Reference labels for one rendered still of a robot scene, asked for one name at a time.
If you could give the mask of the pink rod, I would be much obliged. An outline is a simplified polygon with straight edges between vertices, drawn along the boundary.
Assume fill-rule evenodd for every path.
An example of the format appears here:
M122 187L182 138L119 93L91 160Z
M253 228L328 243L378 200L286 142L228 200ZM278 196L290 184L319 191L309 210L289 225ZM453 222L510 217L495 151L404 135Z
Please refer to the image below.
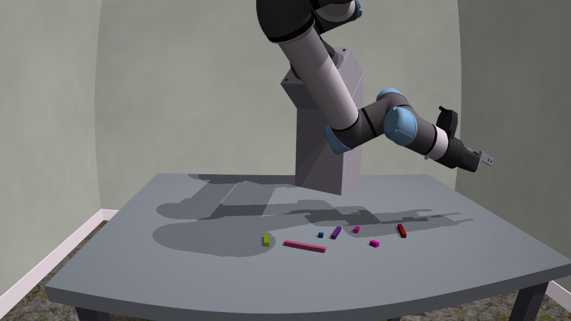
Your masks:
M305 244L305 243L298 243L298 242L293 242L293 241L288 241L288 240L284 241L284 246L308 250L308 251L315 251L315 252L320 252L320 253L326 252L326 247L310 245L310 244Z

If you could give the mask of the red rod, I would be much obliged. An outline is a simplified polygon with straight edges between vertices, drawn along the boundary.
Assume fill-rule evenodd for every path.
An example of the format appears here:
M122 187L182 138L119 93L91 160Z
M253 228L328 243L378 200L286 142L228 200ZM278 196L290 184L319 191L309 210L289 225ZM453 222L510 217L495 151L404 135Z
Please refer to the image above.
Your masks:
M406 234L404 228L402 227L402 224L398 224L397 228L398 228L398 231L400 232L401 237L406 238L407 234Z

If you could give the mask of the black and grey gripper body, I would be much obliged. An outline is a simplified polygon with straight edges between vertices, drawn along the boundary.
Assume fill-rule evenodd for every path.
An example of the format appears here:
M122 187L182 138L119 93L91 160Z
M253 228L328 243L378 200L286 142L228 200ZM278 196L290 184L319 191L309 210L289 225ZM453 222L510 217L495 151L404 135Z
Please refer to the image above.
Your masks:
M480 156L467 150L463 142L454 137L458 125L458 113L441 106L439 109L441 112L434 125L437 129L436 144L424 159L434 159L435 162L451 169L459 167L476 172Z

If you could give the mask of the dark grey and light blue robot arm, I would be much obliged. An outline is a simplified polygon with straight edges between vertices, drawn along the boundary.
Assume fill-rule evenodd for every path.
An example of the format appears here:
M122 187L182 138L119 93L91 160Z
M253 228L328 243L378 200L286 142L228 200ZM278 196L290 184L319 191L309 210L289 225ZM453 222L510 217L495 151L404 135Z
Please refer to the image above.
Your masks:
M326 119L323 131L335 154L383 134L416 153L431 152L436 127L398 90L384 89L375 103L357 110L337 71L337 53L320 34L361 17L359 0L256 0L256 8L266 37L279 44Z

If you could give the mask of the purple rod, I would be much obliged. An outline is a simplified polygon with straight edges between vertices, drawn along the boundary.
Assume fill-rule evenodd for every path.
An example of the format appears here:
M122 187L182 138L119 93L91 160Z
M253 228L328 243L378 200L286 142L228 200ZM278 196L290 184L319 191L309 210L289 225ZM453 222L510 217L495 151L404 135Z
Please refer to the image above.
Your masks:
M335 231L331 235L331 239L336 239L336 237L339 235L340 231L341 231L341 227L337 226Z

